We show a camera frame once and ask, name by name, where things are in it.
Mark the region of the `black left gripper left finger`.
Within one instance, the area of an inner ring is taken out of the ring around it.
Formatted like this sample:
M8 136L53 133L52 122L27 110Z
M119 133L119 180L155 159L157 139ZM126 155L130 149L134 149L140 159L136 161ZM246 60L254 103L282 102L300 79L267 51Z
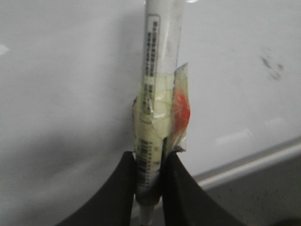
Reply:
M130 225L136 185L135 173L136 163L132 152L124 152L117 167L96 194L58 225Z

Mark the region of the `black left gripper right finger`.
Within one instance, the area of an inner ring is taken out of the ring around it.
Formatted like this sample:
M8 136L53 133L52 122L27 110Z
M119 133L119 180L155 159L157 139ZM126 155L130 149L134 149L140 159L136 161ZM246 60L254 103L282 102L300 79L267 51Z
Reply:
M166 226L244 225L196 183L176 153L165 161L160 183Z

